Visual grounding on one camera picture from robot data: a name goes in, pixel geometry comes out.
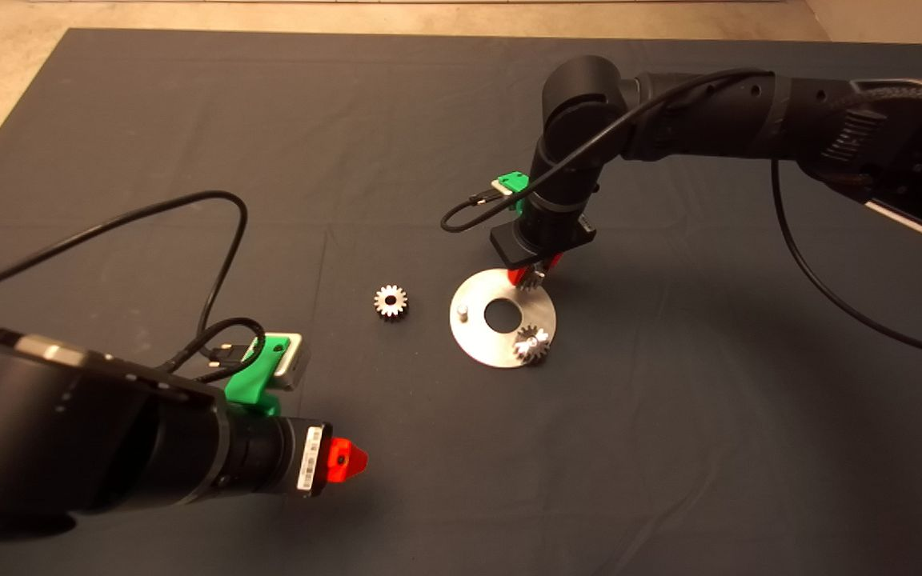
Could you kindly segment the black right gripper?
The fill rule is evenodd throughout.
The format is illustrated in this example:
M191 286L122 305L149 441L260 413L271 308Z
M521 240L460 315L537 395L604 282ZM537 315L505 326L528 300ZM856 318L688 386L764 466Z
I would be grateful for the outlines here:
M527 196L522 210L511 222L490 230L490 242L507 267L509 283L527 285L528 267L545 262L551 274L562 254L591 242L596 229L584 216L587 201L574 204L550 202L540 196Z

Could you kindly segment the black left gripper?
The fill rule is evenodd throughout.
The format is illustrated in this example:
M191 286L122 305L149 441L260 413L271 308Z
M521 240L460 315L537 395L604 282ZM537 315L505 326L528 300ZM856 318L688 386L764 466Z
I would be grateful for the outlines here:
M315 498L328 482L346 482L361 474L368 459L368 453L348 438L333 438L329 422L235 414L221 467L221 496Z

